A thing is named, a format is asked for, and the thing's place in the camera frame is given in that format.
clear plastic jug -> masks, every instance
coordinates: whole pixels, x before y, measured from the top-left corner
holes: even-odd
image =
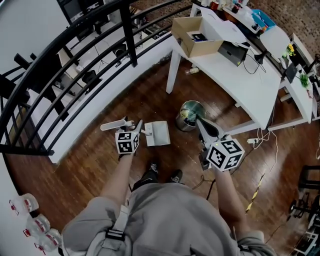
[[[28,217],[26,221],[26,229],[23,231],[26,237],[33,236],[38,238],[50,230],[50,222],[43,215],[39,214],[37,217]]]
[[[37,199],[30,193],[17,196],[15,199],[9,201],[11,209],[17,215],[26,215],[39,208]]]
[[[40,236],[37,248],[41,251],[52,252],[62,243],[62,237],[58,230],[50,229],[46,234]]]

cardboard box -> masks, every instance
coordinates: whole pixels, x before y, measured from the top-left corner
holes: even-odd
[[[172,35],[188,57],[214,54],[223,43],[222,37],[203,17],[182,17],[173,20]],[[203,34],[206,41],[194,41],[193,34]]]

gray t-shirt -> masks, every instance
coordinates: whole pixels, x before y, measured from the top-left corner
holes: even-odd
[[[124,233],[133,256],[275,256],[261,231],[235,238],[219,212],[204,198],[178,183],[151,183],[135,190],[129,199]],[[63,246],[69,255],[86,252],[94,238],[111,228],[118,216],[116,204],[104,197],[92,199],[63,230]],[[111,254],[95,249],[94,255]]]

black metal railing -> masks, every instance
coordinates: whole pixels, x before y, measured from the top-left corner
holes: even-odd
[[[89,12],[86,16],[83,16],[76,20],[69,28],[67,28],[64,32],[62,32],[54,41],[47,46],[47,48],[34,60],[33,63],[29,66],[25,74],[23,75],[19,84],[14,88],[10,97],[8,98],[5,106],[2,97],[0,97],[0,106],[1,106],[1,117],[0,117],[0,138],[5,138],[5,144],[0,145],[0,152],[2,153],[14,153],[14,154],[24,154],[24,155],[52,155],[54,152],[52,150],[55,143],[61,137],[61,135],[65,132],[67,127],[73,122],[73,120],[77,117],[77,115],[88,105],[88,103],[99,93],[101,90],[108,85],[116,76],[118,76],[122,71],[124,71],[128,66],[132,65],[135,67],[138,64],[138,58],[143,56],[145,53],[150,51],[152,48],[156,47],[161,42],[168,39],[171,34],[168,33],[162,37],[160,37],[156,42],[151,44],[148,48],[144,49],[139,54],[136,54],[136,48],[141,46],[147,40],[150,40],[156,35],[163,33],[164,31],[168,31],[172,24],[166,25],[158,29],[156,32],[148,35],[146,38],[140,40],[136,44],[134,43],[134,35],[144,31],[145,29],[157,24],[173,15],[179,14],[183,11],[186,11],[191,8],[191,5],[180,8],[176,11],[173,11],[169,14],[160,16],[137,29],[133,29],[133,21],[135,19],[144,17],[146,14],[153,12],[157,9],[163,8],[165,6],[180,2],[181,0],[169,0],[166,2],[162,2],[158,5],[152,6],[148,9],[145,9],[139,12],[136,15],[130,15],[130,4],[133,3],[133,0],[115,0],[111,3],[105,4],[96,10]],[[97,20],[106,17],[107,15],[119,10],[121,16],[121,22],[115,24],[113,27],[109,28],[99,36],[97,36],[94,40],[89,42],[86,46],[84,46],[81,50],[79,50],[74,56],[70,58],[70,60],[62,66],[52,77],[47,77],[47,82],[43,85],[43,89],[38,94],[36,99],[33,101],[31,106],[21,106],[19,101],[20,95],[24,93],[27,88],[30,87],[35,81],[37,81],[37,74],[41,74],[43,66],[46,66],[49,60],[51,60],[61,49],[65,49],[67,43],[69,43],[73,38],[75,38],[79,33],[83,30],[92,26]],[[123,28],[124,37],[119,39],[116,43],[111,45],[104,52],[98,54],[98,56],[93,59],[82,71],[80,71],[76,77],[74,77],[69,84],[67,84],[61,91],[59,95],[56,96],[55,100],[51,103],[45,113],[42,115],[40,120],[33,125],[32,122],[32,114],[34,113],[36,107],[39,105],[41,100],[45,97],[45,93],[48,89],[52,88],[54,83],[69,69],[74,63],[80,59],[89,49],[94,47],[101,40],[106,38],[109,35],[112,35],[116,30]],[[113,61],[111,61],[106,67],[104,67],[98,74],[96,74],[93,79],[86,83],[85,86],[78,91],[72,100],[64,107],[64,109],[58,114],[58,117],[53,121],[50,127],[47,129],[42,138],[39,137],[39,129],[42,127],[44,122],[47,120],[48,116],[55,108],[58,102],[61,102],[61,99],[73,88],[74,85],[88,72],[90,71],[98,62],[100,62],[104,57],[106,57],[113,50],[117,49],[120,45],[126,42],[127,50],[122,54],[117,56]],[[72,106],[84,95],[88,90],[92,90],[92,87],[99,83],[100,77],[106,73],[111,67],[116,65],[119,61],[121,61],[125,56],[129,55],[129,60],[121,67],[119,67],[116,72],[114,72],[108,79],[106,79],[101,85],[99,85],[95,91],[88,97],[83,99],[84,102],[81,103],[81,106],[75,111],[75,113],[69,117],[69,119],[63,124],[63,127],[59,130],[57,135],[53,138],[52,142],[45,148],[45,142],[48,137],[52,134],[57,124],[63,119],[63,116],[68,114],[68,111]],[[11,70],[3,76],[8,76],[11,73],[19,70],[21,67],[17,67],[14,70]],[[19,110],[19,120],[20,122],[16,122],[16,116],[14,116],[14,112]],[[8,123],[10,119],[13,121],[13,131],[11,134],[8,133]]]

brick wall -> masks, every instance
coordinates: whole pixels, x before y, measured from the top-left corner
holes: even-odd
[[[166,0],[138,0],[133,6],[144,10],[164,1]],[[190,4],[189,0],[182,0],[148,14],[147,18],[153,20]],[[312,56],[320,53],[320,0],[249,0],[248,6],[264,11],[288,35],[295,33]],[[189,13],[189,10],[184,11],[176,17],[187,16]],[[170,22],[172,18],[159,25],[165,26]]]

